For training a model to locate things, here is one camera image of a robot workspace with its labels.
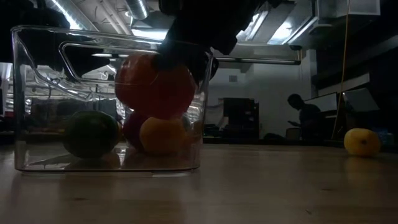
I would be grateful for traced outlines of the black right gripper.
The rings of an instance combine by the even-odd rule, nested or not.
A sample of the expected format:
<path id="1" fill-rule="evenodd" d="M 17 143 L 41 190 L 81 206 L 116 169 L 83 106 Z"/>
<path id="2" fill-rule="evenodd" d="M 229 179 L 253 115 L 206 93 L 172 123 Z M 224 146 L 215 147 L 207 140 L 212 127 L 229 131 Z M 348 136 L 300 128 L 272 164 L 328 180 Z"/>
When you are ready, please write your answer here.
<path id="1" fill-rule="evenodd" d="M 202 82 L 210 68 L 210 80 L 215 76 L 219 61 L 207 53 L 211 49 L 230 54 L 238 40 L 237 35 L 244 30 L 244 19 L 239 17 L 176 18 L 162 41 L 159 52 L 152 59 L 152 67 L 157 71 L 169 71 L 174 61 L 192 60 L 192 76 L 197 85 Z"/>

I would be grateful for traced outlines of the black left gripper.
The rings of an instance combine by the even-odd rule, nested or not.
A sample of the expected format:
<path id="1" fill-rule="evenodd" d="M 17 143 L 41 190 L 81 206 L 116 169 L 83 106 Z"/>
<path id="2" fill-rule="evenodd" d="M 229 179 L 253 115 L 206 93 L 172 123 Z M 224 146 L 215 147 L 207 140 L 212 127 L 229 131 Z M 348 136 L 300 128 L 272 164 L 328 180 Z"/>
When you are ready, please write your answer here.
<path id="1" fill-rule="evenodd" d="M 64 71 L 68 77 L 81 78 L 84 74 L 110 63 L 108 58 L 95 56 L 102 53 L 103 49 L 63 43 L 58 47 L 58 71 Z"/>

